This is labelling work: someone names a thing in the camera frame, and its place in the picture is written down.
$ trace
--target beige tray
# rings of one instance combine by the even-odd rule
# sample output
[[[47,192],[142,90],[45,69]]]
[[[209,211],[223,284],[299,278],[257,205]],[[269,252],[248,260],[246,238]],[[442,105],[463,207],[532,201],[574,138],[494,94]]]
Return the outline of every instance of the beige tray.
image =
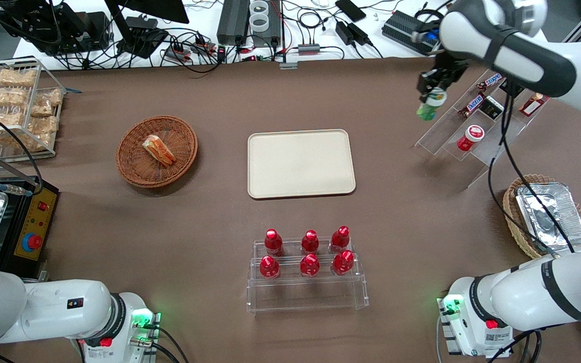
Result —
[[[252,134],[248,194],[255,199],[342,195],[356,188],[344,130]]]

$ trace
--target red button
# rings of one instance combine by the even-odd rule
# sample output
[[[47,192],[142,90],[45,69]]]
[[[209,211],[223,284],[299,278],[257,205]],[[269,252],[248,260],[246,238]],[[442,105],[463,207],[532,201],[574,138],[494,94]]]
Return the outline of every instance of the red button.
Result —
[[[42,237],[41,236],[37,236],[36,234],[34,236],[30,236],[30,238],[28,239],[28,247],[31,250],[37,250],[41,246],[42,246]]]
[[[499,323],[494,320],[488,320],[486,322],[486,328],[488,329],[496,329],[499,328]]]

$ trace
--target brown table surface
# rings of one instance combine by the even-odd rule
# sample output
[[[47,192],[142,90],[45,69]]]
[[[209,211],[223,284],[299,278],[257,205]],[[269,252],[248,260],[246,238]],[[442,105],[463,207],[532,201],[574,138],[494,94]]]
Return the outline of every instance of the brown table surface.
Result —
[[[242,64],[204,77],[172,68],[58,72],[83,93],[67,96],[57,157],[39,162],[62,192],[46,244],[51,279],[100,280],[111,291],[139,294],[163,313],[163,327],[192,363],[434,363],[435,298],[461,276],[502,271],[527,257],[486,177],[465,189],[478,165],[413,148],[431,125],[416,117],[415,90],[418,72],[429,68],[427,59],[383,59],[314,62],[297,71]],[[481,73],[470,69],[450,100]],[[159,114],[189,122],[200,152],[170,188],[138,190],[117,173],[115,149],[133,124]],[[250,198],[249,135],[331,128],[349,134],[355,192]],[[551,101],[512,150],[524,172],[568,184],[581,204],[581,112]],[[500,158],[495,188],[501,193],[514,178]],[[246,312],[253,239],[270,227],[292,237],[341,225],[351,228],[364,263],[368,308]],[[543,336],[539,363],[581,363],[581,324]],[[484,361],[442,351],[445,362]],[[78,361],[66,339],[0,345],[0,352],[16,363]]]

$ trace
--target wire rack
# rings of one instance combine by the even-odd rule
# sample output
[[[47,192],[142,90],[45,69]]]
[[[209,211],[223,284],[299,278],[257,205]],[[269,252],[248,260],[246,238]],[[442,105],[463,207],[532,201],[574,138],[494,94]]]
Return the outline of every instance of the wire rack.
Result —
[[[62,95],[65,95],[66,88],[55,78],[55,76],[44,65],[34,57],[26,57],[21,59],[0,60],[0,71],[3,69],[10,69],[14,71],[36,70],[34,85],[32,87],[5,87],[12,89],[24,89],[27,91],[27,96],[23,106],[0,106],[0,113],[22,113],[24,115],[23,123],[21,125],[8,126],[9,129],[16,134],[25,143],[37,143],[41,145],[39,148],[34,148],[30,154],[33,158],[50,158],[55,156],[55,136],[57,131],[50,134],[46,140],[42,140],[36,134],[32,133],[28,126],[30,125],[31,112],[29,110],[32,105],[35,105],[35,98],[42,92],[50,92],[55,89],[60,89]],[[53,116],[57,119],[57,128],[60,125],[60,113],[62,112],[62,103],[53,108]],[[6,131],[0,127],[0,159],[6,162],[28,160],[25,152],[19,145],[8,145],[2,143],[2,138],[7,137]]]

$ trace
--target acrylic tiered display rack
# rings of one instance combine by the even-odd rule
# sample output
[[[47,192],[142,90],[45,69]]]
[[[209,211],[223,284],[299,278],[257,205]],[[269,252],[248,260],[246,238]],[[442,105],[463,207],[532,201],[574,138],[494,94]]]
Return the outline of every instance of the acrylic tiered display rack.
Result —
[[[316,310],[327,308],[354,308],[369,306],[367,281],[353,242],[348,249],[354,255],[354,266],[343,276],[330,271],[335,254],[329,253],[329,236],[320,236],[320,247],[316,253],[320,260],[320,272],[313,277],[300,274],[302,239],[284,239],[284,255],[277,257],[281,275],[274,280],[261,276],[261,258],[267,255],[263,240],[253,243],[252,259],[248,274],[248,303],[250,313]]]
[[[32,129],[29,128],[31,123],[31,113],[28,111],[31,110],[33,105],[35,105],[35,98],[38,94],[60,89],[63,97],[67,90],[57,80],[57,78],[55,78],[55,76],[53,76],[53,74],[34,57],[0,60],[0,71],[2,69],[11,69],[22,72],[27,72],[29,70],[36,71],[35,81],[32,87],[3,87],[24,89],[27,92],[27,96],[24,105],[22,106],[0,106],[0,114],[23,113],[21,125],[12,125],[8,127],[16,134],[16,136],[18,136],[18,138],[23,140],[33,158],[50,158],[55,156],[55,134],[57,131],[47,134],[48,137],[44,138],[40,138],[37,134],[32,133]],[[52,110],[52,115],[57,119],[57,127],[60,125],[61,111],[61,103],[55,106]],[[6,131],[0,127],[0,159],[6,162],[28,160],[28,156],[26,156],[25,152],[21,147],[19,147],[19,145],[14,142],[3,142],[3,140],[13,140],[7,135]]]
[[[468,89],[465,94],[459,98],[458,101],[449,108],[449,110],[447,110],[447,112],[438,118],[429,131],[427,131],[415,144],[415,147],[420,146],[436,156],[449,154],[458,159],[458,161],[464,161],[464,159],[470,156],[471,158],[481,161],[484,164],[484,167],[470,183],[468,188],[479,180],[482,175],[488,172],[488,166],[490,165],[492,158],[499,158],[504,151],[503,145],[499,146],[499,140],[501,139],[500,122],[502,115],[499,115],[496,119],[491,119],[479,109],[475,110],[475,112],[473,112],[468,118],[458,114],[458,111],[467,106],[468,103],[478,95],[478,92],[480,92],[477,88],[477,83],[486,81],[494,74],[496,74],[495,71],[486,71],[481,78],[479,78],[472,87],[470,87],[470,89]],[[487,90],[481,92],[485,96],[493,97],[495,101],[503,106],[505,103],[506,92],[499,88],[502,83],[503,79],[491,87],[488,87]],[[524,103],[534,94],[533,91],[524,89],[523,92],[514,99],[512,119],[506,133],[506,141],[509,145],[540,112],[538,109],[530,116],[526,116],[519,111],[521,106],[523,106]],[[486,132],[486,135],[484,136],[484,139],[475,144],[470,151],[462,151],[456,146],[456,141],[463,136],[470,125],[481,126]]]

